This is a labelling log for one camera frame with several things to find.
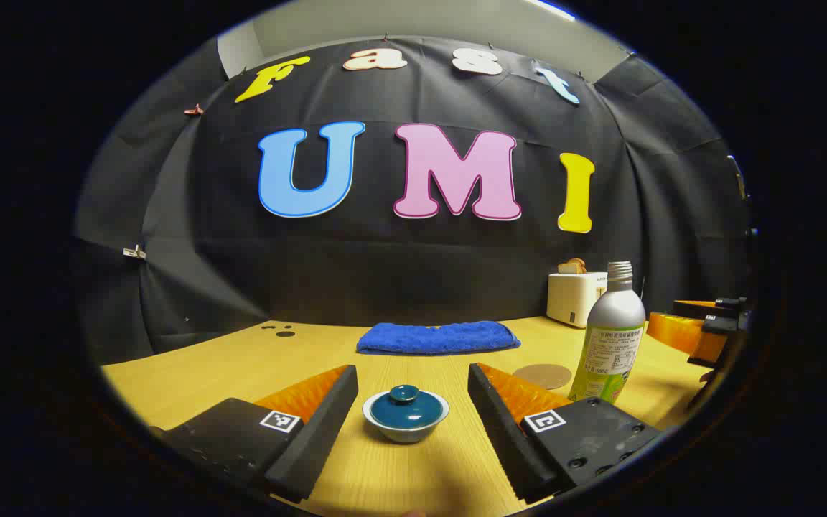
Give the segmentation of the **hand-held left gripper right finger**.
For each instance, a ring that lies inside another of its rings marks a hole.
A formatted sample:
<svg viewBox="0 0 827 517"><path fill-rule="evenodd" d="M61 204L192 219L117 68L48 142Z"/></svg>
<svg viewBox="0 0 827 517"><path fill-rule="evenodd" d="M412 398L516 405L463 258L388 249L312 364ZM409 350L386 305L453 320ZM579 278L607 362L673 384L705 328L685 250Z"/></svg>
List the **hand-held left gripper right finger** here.
<svg viewBox="0 0 827 517"><path fill-rule="evenodd" d="M599 397L571 401L484 363L469 365L468 393L525 503L590 483L662 434Z"/></svg>

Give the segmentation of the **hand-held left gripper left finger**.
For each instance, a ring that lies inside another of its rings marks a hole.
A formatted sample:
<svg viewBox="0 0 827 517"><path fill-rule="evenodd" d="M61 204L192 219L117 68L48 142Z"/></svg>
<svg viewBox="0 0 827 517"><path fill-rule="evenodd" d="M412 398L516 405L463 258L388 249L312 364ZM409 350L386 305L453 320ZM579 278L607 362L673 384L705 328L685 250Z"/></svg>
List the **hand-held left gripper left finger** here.
<svg viewBox="0 0 827 517"><path fill-rule="evenodd" d="M357 395L357 369L341 365L256 402L229 397L174 428L151 430L218 478L301 503Z"/></svg>

